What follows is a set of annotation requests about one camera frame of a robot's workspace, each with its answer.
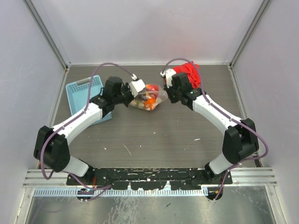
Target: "plastic bag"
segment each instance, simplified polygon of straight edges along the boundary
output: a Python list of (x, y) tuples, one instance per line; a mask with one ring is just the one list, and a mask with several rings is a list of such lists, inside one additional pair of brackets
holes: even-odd
[(154, 110), (158, 104), (168, 98), (167, 92), (159, 85), (148, 84), (144, 91), (130, 103), (131, 106), (147, 111)]

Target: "gray floor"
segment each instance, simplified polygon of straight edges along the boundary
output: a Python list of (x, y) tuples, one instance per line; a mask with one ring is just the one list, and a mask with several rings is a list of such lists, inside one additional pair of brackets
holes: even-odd
[[(163, 86), (159, 76), (162, 66), (127, 66), (127, 69), (146, 84)], [(91, 66), (71, 67), (66, 84), (89, 77), (93, 70)], [(240, 116), (227, 66), (201, 66), (200, 71), (212, 99)], [(104, 67), (98, 74), (102, 82), (109, 76), (130, 81), (126, 73), (115, 67)], [(55, 124), (70, 115), (64, 91)], [(153, 111), (118, 105), (112, 116), (111, 120), (82, 132), (70, 145), (71, 155), (95, 167), (203, 167), (221, 152), (223, 136), (219, 130), (180, 103), (165, 101)], [(252, 167), (254, 163), (244, 165)]]

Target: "blue basket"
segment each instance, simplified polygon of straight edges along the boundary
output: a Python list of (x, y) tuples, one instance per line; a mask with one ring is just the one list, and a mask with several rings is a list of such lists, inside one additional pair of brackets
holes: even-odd
[[(69, 105), (70, 105), (70, 110), (71, 110), (72, 115), (74, 115), (79, 110), (81, 110), (83, 107), (85, 107), (86, 102), (87, 102), (89, 81), (90, 81), (90, 77), (73, 82), (73, 83), (69, 83), (65, 86), (66, 94), (67, 94), (67, 98), (69, 100)], [(101, 92), (102, 87), (103, 87), (103, 84), (101, 82), (100, 77), (94, 76), (93, 82), (92, 82), (92, 88), (90, 91), (90, 98), (98, 95)], [(112, 118), (112, 114), (110, 112), (105, 117), (92, 123), (91, 125), (98, 124), (100, 122), (109, 120), (111, 118)]]

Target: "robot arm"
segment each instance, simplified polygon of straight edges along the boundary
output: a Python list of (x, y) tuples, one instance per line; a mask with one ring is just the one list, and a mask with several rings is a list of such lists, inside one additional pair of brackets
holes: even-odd
[[(205, 166), (207, 178), (212, 179), (222, 174), (223, 171), (239, 163), (259, 149), (257, 137), (231, 120), (234, 119), (244, 123), (255, 131), (255, 124), (251, 119), (242, 120), (234, 116), (217, 105), (206, 94), (207, 99), (210, 101), (208, 102), (202, 95), (200, 88), (192, 88), (185, 73), (177, 74), (173, 69), (168, 69), (162, 72), (161, 76), (166, 81), (164, 89), (167, 91), (168, 98), (172, 103), (181, 101), (183, 105), (203, 115), (224, 135), (222, 153)], [(222, 112), (225, 112), (231, 119), (225, 117), (219, 110), (211, 106), (211, 104)]]
[(46, 146), (43, 157), (44, 164), (55, 172), (69, 172), (89, 181), (94, 176), (93, 167), (70, 155), (70, 143), (93, 122), (111, 112), (115, 105), (124, 104), (128, 106), (144, 88), (145, 84), (142, 80), (123, 84), (120, 78), (110, 77), (105, 83), (103, 94), (91, 98), (86, 111), (82, 109), (52, 128), (44, 126), (39, 130), (34, 157), (38, 160), (41, 159), (41, 150), (47, 138), (60, 127), (63, 127)]

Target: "red cloth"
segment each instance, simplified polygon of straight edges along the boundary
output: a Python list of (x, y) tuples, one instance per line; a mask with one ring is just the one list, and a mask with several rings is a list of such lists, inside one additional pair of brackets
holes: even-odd
[(199, 88), (200, 85), (200, 78), (197, 70), (191, 63), (185, 63), (179, 66), (176, 66), (173, 68), (173, 70), (176, 71), (176, 73), (184, 72), (188, 75), (189, 81), (192, 84), (192, 87), (194, 89)]

